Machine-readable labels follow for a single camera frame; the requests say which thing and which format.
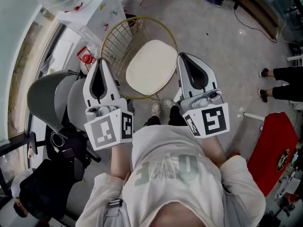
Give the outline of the gold wire chair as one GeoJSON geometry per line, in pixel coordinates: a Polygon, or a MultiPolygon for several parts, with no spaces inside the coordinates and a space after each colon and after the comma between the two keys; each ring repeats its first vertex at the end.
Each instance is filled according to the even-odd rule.
{"type": "Polygon", "coordinates": [[[153,95],[143,95],[132,89],[125,78],[126,69],[137,54],[137,52],[144,46],[145,43],[151,40],[160,40],[172,46],[178,53],[176,40],[171,31],[160,21],[144,16],[131,17],[123,20],[120,24],[128,23],[131,31],[132,39],[113,39],[115,36],[112,31],[108,33],[103,41],[100,49],[100,57],[109,61],[109,66],[113,74],[120,82],[120,92],[122,96],[128,99],[158,99],[158,94],[170,83],[177,68],[169,80],[169,82],[157,93],[153,95]]]}

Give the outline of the person's leg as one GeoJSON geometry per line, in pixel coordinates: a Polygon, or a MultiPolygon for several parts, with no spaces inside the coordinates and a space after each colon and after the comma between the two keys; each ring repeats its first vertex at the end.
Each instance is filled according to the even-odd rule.
{"type": "Polygon", "coordinates": [[[152,116],[150,117],[147,122],[143,125],[145,126],[152,126],[152,125],[161,125],[160,119],[158,116],[152,116]]]}
{"type": "Polygon", "coordinates": [[[171,126],[187,126],[187,123],[183,116],[180,114],[180,109],[178,106],[174,105],[170,109],[169,122],[168,125],[171,126]]]}

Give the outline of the person's left shoe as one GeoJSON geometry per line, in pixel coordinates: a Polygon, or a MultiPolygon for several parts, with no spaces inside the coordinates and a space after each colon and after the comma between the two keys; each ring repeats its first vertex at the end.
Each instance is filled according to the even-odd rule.
{"type": "Polygon", "coordinates": [[[157,116],[158,118],[160,118],[160,115],[161,115],[161,104],[159,102],[155,102],[155,103],[152,104],[151,115],[152,116],[157,116]]]}

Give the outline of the person's left forearm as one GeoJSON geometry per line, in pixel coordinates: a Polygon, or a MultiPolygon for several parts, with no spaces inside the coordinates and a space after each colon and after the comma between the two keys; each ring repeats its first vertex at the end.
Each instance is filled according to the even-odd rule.
{"type": "Polygon", "coordinates": [[[132,143],[122,143],[111,148],[111,175],[125,180],[131,173],[132,143]]]}

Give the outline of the white cabinet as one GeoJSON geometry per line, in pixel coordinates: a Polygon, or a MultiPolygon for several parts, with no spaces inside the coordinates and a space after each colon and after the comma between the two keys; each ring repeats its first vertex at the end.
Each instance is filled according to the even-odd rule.
{"type": "Polygon", "coordinates": [[[56,19],[90,44],[102,45],[110,31],[115,39],[132,39],[121,0],[89,0],[70,12],[58,12],[56,19]]]}

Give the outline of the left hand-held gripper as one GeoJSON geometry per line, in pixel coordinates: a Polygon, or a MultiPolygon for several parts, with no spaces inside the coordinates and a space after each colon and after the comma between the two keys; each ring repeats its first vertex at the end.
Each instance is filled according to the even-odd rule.
{"type": "Polygon", "coordinates": [[[108,61],[98,59],[90,69],[83,86],[87,106],[85,131],[94,150],[111,148],[133,140],[133,113],[128,103],[120,98],[118,84],[108,61]]]}

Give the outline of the grey upholstered chair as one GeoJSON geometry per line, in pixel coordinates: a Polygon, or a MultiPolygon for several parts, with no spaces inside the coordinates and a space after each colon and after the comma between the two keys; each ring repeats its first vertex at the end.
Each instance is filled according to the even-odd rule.
{"type": "Polygon", "coordinates": [[[83,96],[86,75],[60,70],[37,79],[27,92],[32,115],[65,138],[85,132],[87,108],[83,96]]]}

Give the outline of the brown wooden bench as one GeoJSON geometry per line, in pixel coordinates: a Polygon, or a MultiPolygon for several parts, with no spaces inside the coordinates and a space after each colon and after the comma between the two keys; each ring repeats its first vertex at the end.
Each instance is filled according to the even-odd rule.
{"type": "Polygon", "coordinates": [[[273,9],[265,0],[233,1],[248,12],[272,39],[276,39],[279,29],[279,20],[273,9]]]}

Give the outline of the cream seat cushion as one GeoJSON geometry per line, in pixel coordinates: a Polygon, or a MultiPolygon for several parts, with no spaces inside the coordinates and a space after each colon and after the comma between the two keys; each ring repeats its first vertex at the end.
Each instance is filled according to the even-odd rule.
{"type": "Polygon", "coordinates": [[[177,51],[160,40],[151,40],[130,61],[125,78],[128,85],[143,95],[160,91],[171,79],[177,62],[177,51]]]}

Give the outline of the white table leg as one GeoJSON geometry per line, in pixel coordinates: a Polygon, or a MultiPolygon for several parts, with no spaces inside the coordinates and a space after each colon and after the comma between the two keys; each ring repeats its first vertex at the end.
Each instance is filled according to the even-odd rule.
{"type": "Polygon", "coordinates": [[[251,113],[248,113],[248,112],[244,112],[243,116],[244,117],[253,118],[253,119],[257,119],[257,120],[260,120],[260,121],[264,121],[265,120],[265,117],[263,117],[263,116],[251,114],[251,113]]]}

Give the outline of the black office chair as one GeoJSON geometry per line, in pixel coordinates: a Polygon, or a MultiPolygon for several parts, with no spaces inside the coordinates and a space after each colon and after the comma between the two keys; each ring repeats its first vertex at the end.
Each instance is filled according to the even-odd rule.
{"type": "Polygon", "coordinates": [[[73,185],[82,181],[92,160],[101,161],[87,150],[87,144],[88,137],[80,131],[65,138],[46,127],[42,141],[37,141],[36,134],[30,132],[29,145],[33,152],[37,153],[41,146],[45,146],[47,152],[47,158],[20,184],[20,202],[33,217],[57,220],[64,217],[73,185]],[[73,149],[75,157],[64,158],[62,150],[69,148],[73,149]]]}

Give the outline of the black-framed window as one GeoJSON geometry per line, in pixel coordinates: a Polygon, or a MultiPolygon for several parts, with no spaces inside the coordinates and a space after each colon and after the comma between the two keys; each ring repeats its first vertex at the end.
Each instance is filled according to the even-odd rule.
{"type": "Polygon", "coordinates": [[[0,195],[17,172],[27,167],[25,157],[13,149],[13,139],[26,133],[26,90],[59,27],[56,14],[36,0],[0,0],[0,151],[13,151],[15,157],[8,169],[2,169],[0,156],[0,195]]]}

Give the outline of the person's right forearm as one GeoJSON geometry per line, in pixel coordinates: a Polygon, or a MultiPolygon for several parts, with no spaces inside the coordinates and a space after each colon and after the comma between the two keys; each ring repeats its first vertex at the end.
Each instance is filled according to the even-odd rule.
{"type": "Polygon", "coordinates": [[[224,150],[216,136],[202,139],[202,149],[205,156],[218,168],[226,162],[224,150]]]}

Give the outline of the person's right leg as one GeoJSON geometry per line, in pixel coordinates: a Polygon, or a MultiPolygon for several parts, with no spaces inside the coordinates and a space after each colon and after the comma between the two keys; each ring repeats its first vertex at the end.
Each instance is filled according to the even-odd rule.
{"type": "Polygon", "coordinates": [[[170,109],[169,122],[168,125],[171,126],[187,126],[187,123],[183,116],[180,114],[180,109],[178,106],[174,105],[170,109]]]}

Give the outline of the person's left leg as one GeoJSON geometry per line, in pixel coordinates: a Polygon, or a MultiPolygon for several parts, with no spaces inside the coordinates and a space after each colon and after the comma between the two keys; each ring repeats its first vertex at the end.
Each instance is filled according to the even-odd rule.
{"type": "Polygon", "coordinates": [[[160,119],[158,116],[152,116],[150,117],[147,122],[143,125],[145,126],[152,126],[152,125],[161,125],[160,119]]]}

